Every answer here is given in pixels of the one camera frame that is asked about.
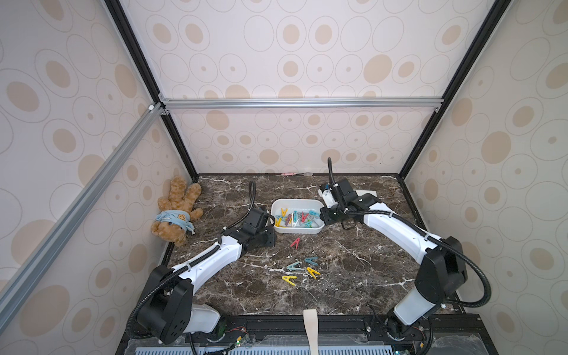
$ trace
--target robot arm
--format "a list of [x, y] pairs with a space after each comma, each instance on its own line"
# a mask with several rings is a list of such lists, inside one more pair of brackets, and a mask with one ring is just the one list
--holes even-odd
[[[247, 214], [224, 228], [212, 246], [173, 268], [160, 265], [151, 272], [128, 318], [126, 332], [130, 338], [155, 336], [168, 344], [183, 333], [214, 330], [219, 313], [210, 306], [192, 304], [193, 295], [209, 278], [247, 251], [275, 244], [274, 218], [265, 207], [254, 207], [254, 183], [249, 185], [249, 192]], [[144, 330], [134, 329], [136, 323]]]
[[400, 245], [420, 265], [414, 288], [387, 314], [385, 326], [393, 339], [403, 339], [415, 321], [435, 313], [467, 281], [466, 262], [479, 275], [485, 288], [484, 297], [467, 306], [480, 307], [488, 302], [491, 288], [487, 278], [463, 255], [457, 239], [443, 239], [428, 233], [371, 194], [357, 195], [347, 179], [335, 181], [330, 160], [328, 165], [330, 181], [319, 189], [326, 205], [320, 210], [325, 224], [341, 222], [343, 225], [349, 219], [366, 224]]

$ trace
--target wallpaper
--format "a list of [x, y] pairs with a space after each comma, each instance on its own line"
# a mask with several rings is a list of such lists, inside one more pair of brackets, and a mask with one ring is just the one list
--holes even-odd
[[154, 123], [0, 336], [0, 354], [112, 355], [166, 242], [157, 199], [189, 176]]
[[431, 107], [173, 110], [198, 173], [398, 173]]
[[492, 0], [122, 0], [171, 98], [441, 96]]
[[96, 0], [0, 4], [0, 290], [149, 97]]
[[429, 229], [488, 276], [470, 311], [503, 355], [568, 348], [567, 93], [568, 1], [515, 3], [406, 180]]

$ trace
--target blue bandana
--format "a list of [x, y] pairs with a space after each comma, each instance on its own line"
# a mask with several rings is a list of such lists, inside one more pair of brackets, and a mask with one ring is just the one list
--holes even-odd
[[186, 211], [182, 210], [166, 210], [156, 216], [156, 220], [160, 222], [169, 222], [180, 226], [186, 233], [190, 231], [194, 233], [193, 223], [189, 222], [190, 217]]

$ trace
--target yellow clothespin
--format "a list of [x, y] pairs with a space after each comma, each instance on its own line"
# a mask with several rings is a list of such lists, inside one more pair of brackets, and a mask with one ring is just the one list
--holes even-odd
[[291, 284], [292, 286], [296, 286], [296, 284], [290, 281], [291, 278], [298, 278], [297, 276], [282, 276], [282, 279], [287, 283]]
[[312, 275], [312, 277], [313, 277], [314, 279], [316, 279], [316, 280], [317, 280], [318, 278], [317, 278], [316, 275], [314, 275], [314, 274], [321, 275], [320, 273], [318, 273], [316, 270], [314, 270], [314, 269], [312, 269], [312, 268], [306, 268], [306, 271], [309, 272], [309, 274]]

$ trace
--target teddy bear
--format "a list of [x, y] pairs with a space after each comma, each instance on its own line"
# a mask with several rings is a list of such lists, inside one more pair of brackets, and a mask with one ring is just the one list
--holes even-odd
[[158, 199], [158, 208], [162, 211], [156, 216], [150, 230], [154, 235], [172, 241], [177, 247], [185, 242], [187, 232], [194, 233], [193, 224], [203, 215], [201, 208], [193, 210], [195, 200], [201, 194], [201, 185], [192, 183], [187, 188], [185, 179], [179, 175], [172, 179], [168, 198]]

